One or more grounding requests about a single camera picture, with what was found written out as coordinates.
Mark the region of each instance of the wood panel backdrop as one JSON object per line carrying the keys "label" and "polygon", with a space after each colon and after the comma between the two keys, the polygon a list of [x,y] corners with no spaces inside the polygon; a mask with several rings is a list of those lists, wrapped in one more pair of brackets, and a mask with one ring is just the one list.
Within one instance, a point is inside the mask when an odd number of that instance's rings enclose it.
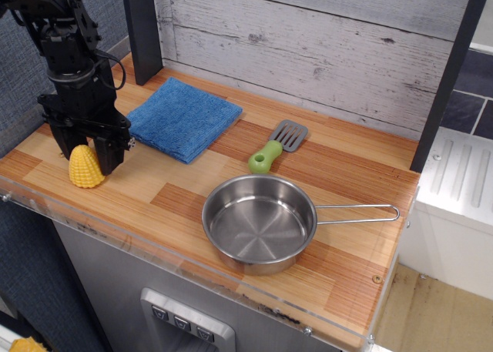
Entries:
{"label": "wood panel backdrop", "polygon": [[163,64],[418,140],[468,0],[155,0]]}

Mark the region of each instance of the button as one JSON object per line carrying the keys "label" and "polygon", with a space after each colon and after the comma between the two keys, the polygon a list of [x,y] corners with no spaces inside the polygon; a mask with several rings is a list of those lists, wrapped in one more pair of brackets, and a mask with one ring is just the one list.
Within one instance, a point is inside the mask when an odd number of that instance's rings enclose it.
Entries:
{"label": "button", "polygon": [[161,310],[160,308],[153,305],[153,315],[162,321],[168,320],[168,313],[165,310]]}
{"label": "button", "polygon": [[202,327],[197,327],[197,335],[209,343],[214,343],[214,334]]}
{"label": "button", "polygon": [[175,325],[184,331],[191,330],[190,323],[178,316],[175,316]]}

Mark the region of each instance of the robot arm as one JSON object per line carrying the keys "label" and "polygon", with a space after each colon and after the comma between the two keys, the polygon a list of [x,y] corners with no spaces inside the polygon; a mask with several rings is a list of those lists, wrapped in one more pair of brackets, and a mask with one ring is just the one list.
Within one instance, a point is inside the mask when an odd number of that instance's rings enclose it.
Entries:
{"label": "robot arm", "polygon": [[109,175],[134,142],[129,120],[115,108],[109,60],[118,60],[96,48],[98,25],[82,0],[0,0],[0,18],[6,9],[27,28],[47,61],[56,94],[41,95],[38,102],[63,154],[68,159],[92,138],[102,173]]}

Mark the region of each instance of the toy corn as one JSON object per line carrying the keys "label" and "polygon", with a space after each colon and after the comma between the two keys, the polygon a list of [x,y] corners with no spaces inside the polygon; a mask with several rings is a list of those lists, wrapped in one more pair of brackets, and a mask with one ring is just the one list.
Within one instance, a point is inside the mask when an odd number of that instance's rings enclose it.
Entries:
{"label": "toy corn", "polygon": [[46,352],[46,349],[41,344],[36,343],[32,337],[29,337],[14,340],[9,352]]}
{"label": "toy corn", "polygon": [[70,154],[69,178],[79,188],[93,188],[105,179],[96,153],[88,146],[77,146]]}

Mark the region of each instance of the screw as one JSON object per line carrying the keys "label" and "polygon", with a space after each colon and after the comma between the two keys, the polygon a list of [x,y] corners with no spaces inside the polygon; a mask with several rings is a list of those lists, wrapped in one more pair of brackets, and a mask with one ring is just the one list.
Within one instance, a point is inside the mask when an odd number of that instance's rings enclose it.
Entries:
{"label": "screw", "polygon": [[373,275],[371,279],[375,284],[380,284],[382,281],[384,281],[380,275]]}

